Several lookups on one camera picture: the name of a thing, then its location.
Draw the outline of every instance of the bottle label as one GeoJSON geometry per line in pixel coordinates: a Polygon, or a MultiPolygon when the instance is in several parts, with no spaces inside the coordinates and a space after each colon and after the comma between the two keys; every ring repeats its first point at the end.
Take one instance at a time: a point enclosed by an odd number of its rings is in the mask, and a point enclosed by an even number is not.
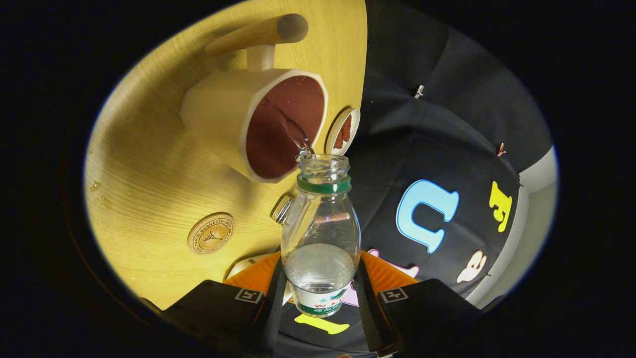
{"type": "Polygon", "coordinates": [[[349,289],[349,285],[344,286],[340,290],[335,290],[327,294],[307,292],[302,289],[296,289],[294,299],[298,300],[300,308],[312,315],[325,315],[339,309],[345,293],[349,289]]]}

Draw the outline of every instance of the water droplet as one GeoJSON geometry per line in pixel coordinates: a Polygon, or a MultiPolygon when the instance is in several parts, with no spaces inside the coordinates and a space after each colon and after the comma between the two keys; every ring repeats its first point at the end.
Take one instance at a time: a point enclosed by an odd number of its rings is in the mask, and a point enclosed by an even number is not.
{"type": "Polygon", "coordinates": [[[97,189],[101,187],[102,187],[102,184],[100,182],[94,182],[93,185],[90,186],[90,192],[97,191],[97,189]]]}
{"type": "Polygon", "coordinates": [[[104,203],[104,206],[106,208],[111,209],[113,207],[113,202],[111,202],[110,200],[106,199],[105,196],[102,195],[102,202],[104,203]]]}

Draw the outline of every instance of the blue letter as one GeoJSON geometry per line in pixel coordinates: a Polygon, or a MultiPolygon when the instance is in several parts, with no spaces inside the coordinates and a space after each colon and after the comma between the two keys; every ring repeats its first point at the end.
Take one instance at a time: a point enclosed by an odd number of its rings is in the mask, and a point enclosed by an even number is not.
{"type": "Polygon", "coordinates": [[[413,211],[419,204],[426,204],[444,215],[449,222],[459,206],[459,193],[447,192],[428,180],[418,180],[404,192],[397,206],[396,224],[399,232],[407,238],[425,245],[433,253],[444,238],[444,229],[435,233],[413,222],[413,211]]]}

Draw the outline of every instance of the wooden table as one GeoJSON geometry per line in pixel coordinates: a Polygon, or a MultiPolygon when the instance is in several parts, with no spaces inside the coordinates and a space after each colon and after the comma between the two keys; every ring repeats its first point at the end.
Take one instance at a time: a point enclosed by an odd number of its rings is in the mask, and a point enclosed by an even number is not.
{"type": "Polygon", "coordinates": [[[143,58],[97,119],[85,169],[85,199],[97,243],[132,292],[161,309],[202,280],[222,281],[234,262],[280,243],[281,226],[269,213],[293,187],[296,173],[278,184],[250,182],[194,142],[179,109],[185,92],[205,75],[246,67],[245,50],[205,55],[210,40],[286,13],[303,15],[309,32],[299,43],[277,46],[275,67],[322,76],[329,105],[315,148],[323,152],[338,112],[361,104],[363,0],[250,0],[213,14],[143,58]],[[217,252],[194,254],[186,244],[190,229],[218,211],[233,216],[232,238],[217,252]]]}

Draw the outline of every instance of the cup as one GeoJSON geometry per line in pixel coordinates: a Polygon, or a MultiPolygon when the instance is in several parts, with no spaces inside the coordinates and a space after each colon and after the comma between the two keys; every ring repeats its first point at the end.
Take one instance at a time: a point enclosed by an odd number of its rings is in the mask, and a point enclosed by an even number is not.
{"type": "Polygon", "coordinates": [[[277,183],[297,168],[298,147],[287,136],[280,112],[303,129],[312,145],[324,126],[328,93],[322,78],[273,68],[275,44],[300,41],[307,29],[301,15],[288,14],[214,40],[205,48],[211,55],[246,48],[247,69],[210,74],[183,99],[179,115],[188,132],[253,182],[277,183]]]}

